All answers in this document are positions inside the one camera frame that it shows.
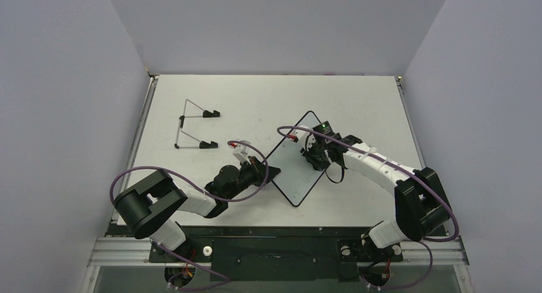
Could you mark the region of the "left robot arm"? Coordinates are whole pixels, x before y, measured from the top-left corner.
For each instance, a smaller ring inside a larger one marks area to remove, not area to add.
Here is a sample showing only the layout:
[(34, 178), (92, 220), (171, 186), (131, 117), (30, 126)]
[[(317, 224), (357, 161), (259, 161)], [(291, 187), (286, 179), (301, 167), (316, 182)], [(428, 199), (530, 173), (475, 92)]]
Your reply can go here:
[(230, 202), (237, 202), (241, 192), (264, 186), (281, 173), (280, 168), (248, 157), (240, 167), (223, 166), (204, 192), (190, 193), (181, 190), (164, 168), (152, 169), (153, 173), (114, 197), (112, 205), (136, 239), (150, 238), (165, 247), (175, 261), (185, 260), (191, 246), (181, 226), (171, 218), (176, 211), (215, 218)]

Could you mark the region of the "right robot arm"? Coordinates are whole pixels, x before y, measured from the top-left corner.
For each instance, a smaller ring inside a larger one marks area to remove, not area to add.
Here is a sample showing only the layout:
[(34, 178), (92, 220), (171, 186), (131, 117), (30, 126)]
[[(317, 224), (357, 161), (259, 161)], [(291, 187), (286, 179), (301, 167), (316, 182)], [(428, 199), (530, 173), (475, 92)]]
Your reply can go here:
[(302, 156), (316, 171), (331, 164), (363, 175), (394, 197), (394, 217), (380, 221), (361, 236), (360, 250), (376, 259), (403, 240), (421, 241), (451, 219), (451, 208), (435, 171), (392, 161), (354, 135), (335, 133), (325, 122), (293, 132)]

